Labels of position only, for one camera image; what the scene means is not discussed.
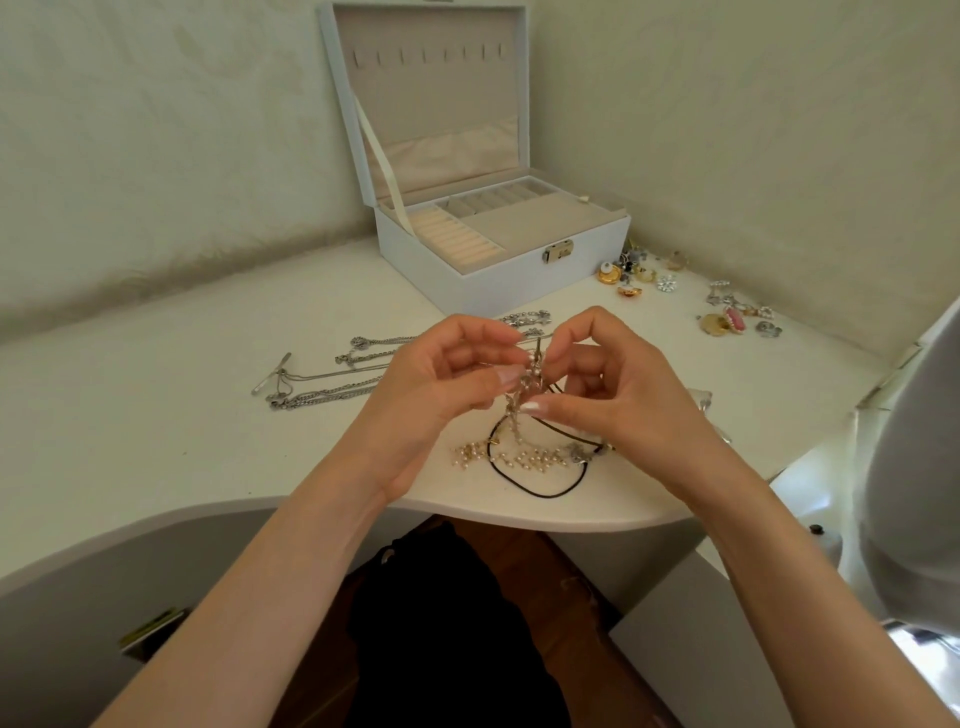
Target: jewelry box compartment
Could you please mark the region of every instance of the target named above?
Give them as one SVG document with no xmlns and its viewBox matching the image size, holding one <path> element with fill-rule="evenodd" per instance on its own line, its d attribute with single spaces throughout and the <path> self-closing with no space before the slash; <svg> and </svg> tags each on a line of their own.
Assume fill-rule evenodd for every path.
<svg viewBox="0 0 960 728">
<path fill-rule="evenodd" d="M 381 206 L 396 221 L 389 200 Z M 626 216 L 622 206 L 573 195 L 532 175 L 407 208 L 417 239 L 461 275 Z"/>
</svg>

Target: cream ribbon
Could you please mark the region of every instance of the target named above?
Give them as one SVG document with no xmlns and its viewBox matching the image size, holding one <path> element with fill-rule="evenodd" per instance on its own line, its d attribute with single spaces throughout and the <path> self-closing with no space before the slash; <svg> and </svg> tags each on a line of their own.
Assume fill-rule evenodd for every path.
<svg viewBox="0 0 960 728">
<path fill-rule="evenodd" d="M 387 155 L 383 151 L 383 147 L 380 146 L 380 142 L 377 140 L 376 134 L 373 133 L 373 127 L 370 125 L 370 119 L 367 118 L 367 114 L 364 113 L 363 107 L 360 106 L 360 99 L 357 98 L 356 94 L 353 94 L 353 103 L 357 107 L 357 117 L 360 119 L 360 129 L 363 130 L 364 136 L 367 138 L 367 142 L 370 144 L 370 148 L 373 150 L 373 156 L 376 157 L 376 163 L 380 165 L 380 170 L 383 172 L 383 177 L 387 181 L 387 189 L 390 191 L 390 200 L 394 203 L 396 219 L 399 220 L 400 226 L 404 230 L 416 238 L 417 234 L 414 232 L 414 227 L 410 224 L 410 218 L 407 217 L 407 208 L 403 206 L 403 198 L 400 197 L 400 187 L 396 183 L 394 168 L 390 166 L 390 161 L 387 159 Z"/>
</svg>

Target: silver chain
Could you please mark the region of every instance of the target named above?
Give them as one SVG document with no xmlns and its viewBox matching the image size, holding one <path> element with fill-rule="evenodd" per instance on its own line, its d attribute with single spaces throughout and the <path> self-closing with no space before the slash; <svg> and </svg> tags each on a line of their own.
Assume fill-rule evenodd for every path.
<svg viewBox="0 0 960 728">
<path fill-rule="evenodd" d="M 363 356 L 354 356 L 353 352 L 347 352 L 340 356 L 334 356 L 333 361 L 336 362 L 337 364 L 346 364 L 351 369 L 353 369 L 353 367 L 355 367 L 357 364 L 359 364 L 362 361 L 379 359 L 383 356 L 393 356 L 395 353 L 399 351 L 400 349 L 390 349 L 388 352 L 368 353 L 368 354 L 364 354 Z"/>
<path fill-rule="evenodd" d="M 416 336 L 395 336 L 392 339 L 368 339 L 363 336 L 354 336 L 350 339 L 350 345 L 355 352 L 365 352 L 370 347 L 389 346 L 391 344 L 409 344 L 416 339 Z"/>
<path fill-rule="evenodd" d="M 536 324 L 546 326 L 551 320 L 550 312 L 544 309 L 511 313 L 500 318 L 500 321 L 513 328 L 531 327 Z"/>
<path fill-rule="evenodd" d="M 542 309 L 540 311 L 512 313 L 501 317 L 500 321 L 513 328 L 522 328 L 530 327 L 534 324 L 549 324 L 551 322 L 551 316 L 549 311 Z M 530 328 L 529 330 L 524 331 L 523 335 L 524 339 L 528 340 L 533 338 L 539 339 L 540 337 L 548 338 L 550 334 L 544 334 L 539 328 Z M 283 368 L 283 365 L 290 358 L 290 354 L 287 353 L 277 365 L 276 369 L 253 388 L 252 393 L 256 394 L 259 392 L 260 389 L 270 380 L 271 376 L 276 376 L 276 393 L 267 398 L 267 402 L 270 404 L 271 409 L 298 409 L 299 407 L 305 407 L 310 404 L 325 404 L 331 401 L 350 400 L 354 397 L 368 395 L 375 388 L 376 382 L 383 378 L 382 376 L 377 376 L 366 381 L 356 382 L 355 384 L 344 384 L 343 386 L 333 387 L 332 389 L 318 389 L 313 392 L 304 392 L 299 395 L 294 395 L 292 382 L 323 379 L 328 376 L 353 374 L 354 372 L 368 372 L 373 369 L 386 369 L 388 366 L 387 364 L 381 366 L 361 367 L 359 369 L 355 369 L 355 367 L 361 362 L 371 361 L 372 359 L 379 359 L 385 356 L 393 356 L 398 349 L 392 349 L 388 352 L 369 353 L 362 356 L 354 356 L 354 353 L 364 352 L 373 346 L 409 344 L 416 338 L 416 336 L 394 336 L 389 339 L 368 339 L 365 336 L 354 336 L 352 339 L 350 339 L 350 351 L 346 354 L 334 357 L 334 361 L 337 364 L 347 364 L 349 369 L 342 372 L 328 372 L 322 375 L 303 376 L 291 374 Z M 282 390 L 284 385 L 289 388 L 287 391 Z"/>
<path fill-rule="evenodd" d="M 375 389 L 376 382 L 382 378 L 382 376 L 375 376 L 373 379 L 367 379 L 366 381 L 344 384 L 343 386 L 333 387 L 332 389 L 318 389 L 315 392 L 304 392 L 295 397 L 291 397 L 290 394 L 278 392 L 275 395 L 269 396 L 267 401 L 270 403 L 271 409 L 297 409 L 298 407 L 305 407 L 308 404 L 325 404 L 329 401 L 349 400 L 354 397 L 368 395 Z"/>
</svg>

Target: jewelry box lid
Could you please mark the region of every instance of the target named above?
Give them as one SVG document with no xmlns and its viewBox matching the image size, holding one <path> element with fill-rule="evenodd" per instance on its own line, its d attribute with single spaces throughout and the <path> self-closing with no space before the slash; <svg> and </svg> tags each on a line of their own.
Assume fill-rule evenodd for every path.
<svg viewBox="0 0 960 728">
<path fill-rule="evenodd" d="M 530 166 L 523 5 L 321 5 L 364 203 Z"/>
</svg>

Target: woman's right hand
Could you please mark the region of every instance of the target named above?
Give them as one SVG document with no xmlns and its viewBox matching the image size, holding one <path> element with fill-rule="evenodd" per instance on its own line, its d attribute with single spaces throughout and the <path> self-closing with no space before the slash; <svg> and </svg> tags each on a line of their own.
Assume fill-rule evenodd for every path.
<svg viewBox="0 0 960 728">
<path fill-rule="evenodd" d="M 598 346 L 579 343 L 589 338 Z M 543 374 L 548 383 L 566 377 L 565 393 L 537 395 L 521 412 L 600 435 L 688 503 L 709 496 L 718 469 L 749 470 L 660 350 L 605 308 L 557 327 Z"/>
</svg>

